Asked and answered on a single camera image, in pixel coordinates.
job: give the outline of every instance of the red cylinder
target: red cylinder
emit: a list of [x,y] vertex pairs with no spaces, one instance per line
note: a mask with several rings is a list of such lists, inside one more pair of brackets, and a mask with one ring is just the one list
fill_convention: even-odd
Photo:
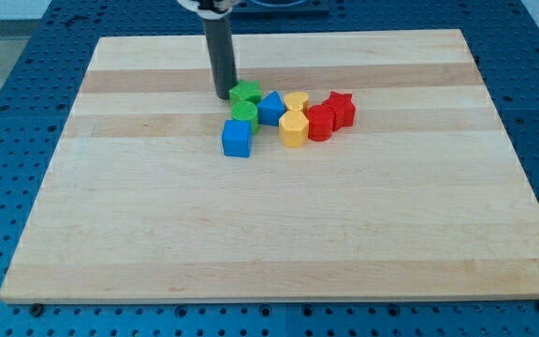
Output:
[[309,119],[309,139],[324,141],[332,137],[334,111],[326,105],[315,105],[307,110]]

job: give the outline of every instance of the green block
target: green block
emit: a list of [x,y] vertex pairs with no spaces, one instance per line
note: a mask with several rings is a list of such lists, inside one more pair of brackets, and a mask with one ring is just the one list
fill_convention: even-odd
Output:
[[241,101],[249,101],[253,104],[261,101],[261,91],[258,81],[239,80],[239,83],[229,91],[230,103],[235,105]]
[[232,119],[251,122],[251,132],[259,131],[259,113],[257,106],[249,101],[241,101],[232,107]]

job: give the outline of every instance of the blue perforated table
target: blue perforated table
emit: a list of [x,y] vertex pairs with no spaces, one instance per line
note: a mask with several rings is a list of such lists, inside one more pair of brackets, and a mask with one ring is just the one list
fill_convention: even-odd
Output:
[[[539,199],[539,31],[518,1],[331,0],[235,16],[235,33],[460,28]],[[0,285],[102,36],[201,34],[171,1],[53,0],[0,93]],[[0,336],[539,336],[539,300],[7,306]]]

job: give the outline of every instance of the wooden board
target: wooden board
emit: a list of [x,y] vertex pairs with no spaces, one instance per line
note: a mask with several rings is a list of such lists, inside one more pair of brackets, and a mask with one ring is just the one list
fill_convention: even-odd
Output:
[[356,124],[224,157],[203,37],[102,38],[2,300],[539,298],[539,205],[458,30],[234,38],[241,78],[352,92]]

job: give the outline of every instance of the yellow block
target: yellow block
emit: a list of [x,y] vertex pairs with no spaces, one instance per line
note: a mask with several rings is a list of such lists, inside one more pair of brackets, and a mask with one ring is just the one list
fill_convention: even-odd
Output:
[[278,124],[280,140],[285,147],[301,147],[307,141],[309,120],[301,111],[287,111]]
[[307,113],[309,108],[309,94],[304,92],[294,92],[284,97],[284,105],[287,110],[301,111]]

